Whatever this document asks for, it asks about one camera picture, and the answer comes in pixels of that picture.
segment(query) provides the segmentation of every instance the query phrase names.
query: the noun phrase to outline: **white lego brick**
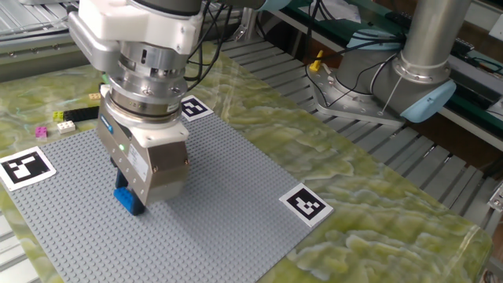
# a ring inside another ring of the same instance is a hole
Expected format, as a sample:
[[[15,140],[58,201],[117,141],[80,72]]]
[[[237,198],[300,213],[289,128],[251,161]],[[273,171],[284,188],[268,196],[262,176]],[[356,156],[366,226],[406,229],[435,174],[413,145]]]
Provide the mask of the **white lego brick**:
[[[75,130],[75,124],[72,121],[66,121],[63,123],[59,123],[57,125],[57,130],[60,131],[60,134],[66,134],[69,132],[73,132]]]

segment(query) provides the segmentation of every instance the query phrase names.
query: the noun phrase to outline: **black and white fiducial marker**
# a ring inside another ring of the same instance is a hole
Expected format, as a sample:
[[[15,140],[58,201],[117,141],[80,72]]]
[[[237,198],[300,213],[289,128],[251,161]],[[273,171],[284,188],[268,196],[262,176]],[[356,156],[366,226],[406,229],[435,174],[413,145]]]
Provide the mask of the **black and white fiducial marker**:
[[[192,122],[212,114],[213,111],[193,95],[182,99],[182,115]]]
[[[280,198],[288,209],[293,211],[309,227],[318,224],[332,213],[333,208],[303,183],[298,184]]]
[[[56,174],[56,169],[39,147],[1,158],[0,164],[0,178],[11,192]]]

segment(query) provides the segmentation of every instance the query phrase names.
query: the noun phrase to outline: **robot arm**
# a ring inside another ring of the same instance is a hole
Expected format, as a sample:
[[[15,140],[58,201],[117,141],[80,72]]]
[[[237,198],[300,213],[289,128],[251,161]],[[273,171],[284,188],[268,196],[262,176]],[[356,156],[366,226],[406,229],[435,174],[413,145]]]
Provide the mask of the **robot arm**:
[[[227,3],[266,9],[273,2],[280,9],[289,0]],[[180,194],[189,172],[181,100],[188,89],[185,66],[203,23],[201,4],[81,0],[79,11],[68,15],[77,46],[109,76],[97,133],[119,168],[116,186],[144,206]]]

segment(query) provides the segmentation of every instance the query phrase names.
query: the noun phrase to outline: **yellow connector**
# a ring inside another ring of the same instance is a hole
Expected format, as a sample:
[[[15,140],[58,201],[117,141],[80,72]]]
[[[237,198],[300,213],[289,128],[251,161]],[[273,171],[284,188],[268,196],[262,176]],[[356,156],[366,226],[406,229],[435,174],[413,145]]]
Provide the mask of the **yellow connector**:
[[[316,58],[321,58],[322,56],[323,56],[323,50],[320,50]],[[321,67],[321,60],[316,60],[313,64],[311,64],[309,69],[313,72],[318,72],[320,70],[320,67]]]
[[[53,113],[53,121],[54,122],[63,122],[64,115],[62,111],[57,111]]]

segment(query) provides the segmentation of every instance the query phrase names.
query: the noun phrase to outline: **blue lego brick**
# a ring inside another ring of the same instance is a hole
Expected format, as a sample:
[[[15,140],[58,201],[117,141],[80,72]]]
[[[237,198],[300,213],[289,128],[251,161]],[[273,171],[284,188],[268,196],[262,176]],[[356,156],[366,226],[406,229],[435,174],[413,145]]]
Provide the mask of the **blue lego brick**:
[[[126,188],[118,188],[113,192],[113,196],[131,213],[140,215],[145,211],[145,206],[140,199]]]

